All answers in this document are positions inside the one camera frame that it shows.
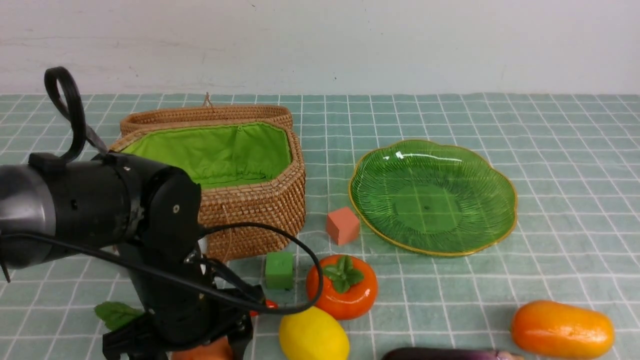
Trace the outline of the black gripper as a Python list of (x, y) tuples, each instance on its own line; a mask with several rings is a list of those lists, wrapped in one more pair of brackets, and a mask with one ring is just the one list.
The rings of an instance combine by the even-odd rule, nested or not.
[(110, 235), (118, 264), (128, 275), (144, 311), (103, 335), (108, 360), (165, 360), (222, 337), (244, 354), (252, 339), (250, 312), (265, 310), (260, 285), (250, 285), (219, 260), (207, 258), (200, 235)]

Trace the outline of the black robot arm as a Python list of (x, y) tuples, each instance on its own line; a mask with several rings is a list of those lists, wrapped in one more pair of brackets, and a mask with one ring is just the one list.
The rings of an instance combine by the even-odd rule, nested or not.
[(82, 162), (32, 153), (1, 166), (1, 268), (9, 280), (83, 254), (128, 269), (144, 312), (103, 335), (108, 360), (165, 360), (220, 338), (241, 360), (265, 294), (202, 254), (200, 205), (201, 187), (178, 167), (122, 153)]

